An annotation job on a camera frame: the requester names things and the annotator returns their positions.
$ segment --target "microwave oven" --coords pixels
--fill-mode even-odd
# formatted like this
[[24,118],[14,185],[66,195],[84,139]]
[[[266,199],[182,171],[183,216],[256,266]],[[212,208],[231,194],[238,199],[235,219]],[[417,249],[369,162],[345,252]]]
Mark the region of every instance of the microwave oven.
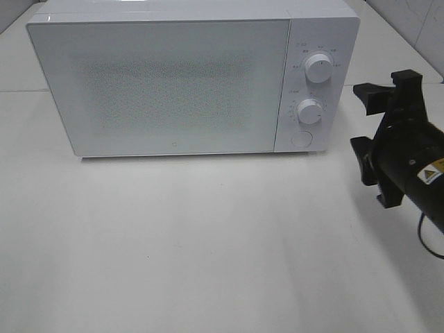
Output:
[[359,18],[342,0],[49,0],[27,24],[81,157],[323,151]]

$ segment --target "warning label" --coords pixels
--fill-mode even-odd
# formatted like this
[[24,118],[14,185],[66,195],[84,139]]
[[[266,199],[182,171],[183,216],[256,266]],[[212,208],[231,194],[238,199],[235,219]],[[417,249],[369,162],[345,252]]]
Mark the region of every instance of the warning label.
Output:
[[444,173],[444,158],[427,165],[419,171],[418,177],[427,185],[430,185]]

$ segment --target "microwave button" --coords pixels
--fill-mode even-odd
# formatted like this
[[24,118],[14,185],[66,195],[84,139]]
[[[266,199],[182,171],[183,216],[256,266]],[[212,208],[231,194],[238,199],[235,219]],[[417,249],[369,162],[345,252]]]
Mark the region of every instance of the microwave button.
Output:
[[291,138],[291,143],[297,148],[307,148],[311,141],[313,140],[313,135],[306,130],[301,130],[293,135]]
[[316,53],[305,61],[305,75],[312,83],[322,83],[328,80],[332,72],[332,59],[325,53]]
[[312,125],[321,120],[323,108],[316,99],[305,99],[296,107],[299,122]]

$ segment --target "microwave window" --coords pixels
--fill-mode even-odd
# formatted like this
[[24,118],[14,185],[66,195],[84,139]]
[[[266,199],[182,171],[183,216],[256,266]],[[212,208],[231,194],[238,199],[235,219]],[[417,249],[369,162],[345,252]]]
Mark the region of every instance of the microwave window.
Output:
[[93,133],[232,135],[246,131],[254,117],[254,57],[238,51],[187,54],[188,60],[168,53],[131,62],[85,59],[74,72]]
[[29,31],[77,155],[273,151],[289,20]]

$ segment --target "white countertop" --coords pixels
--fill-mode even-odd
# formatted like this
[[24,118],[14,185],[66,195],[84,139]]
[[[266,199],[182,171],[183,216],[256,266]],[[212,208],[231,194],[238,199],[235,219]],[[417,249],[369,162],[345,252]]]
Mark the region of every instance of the white countertop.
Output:
[[[348,82],[390,83],[384,51]],[[444,128],[414,52],[400,61]],[[49,92],[17,91],[46,89],[26,57],[0,76],[0,332],[442,332],[444,264],[408,199],[385,210],[361,184],[349,139],[381,115],[351,86],[325,153],[80,160]]]

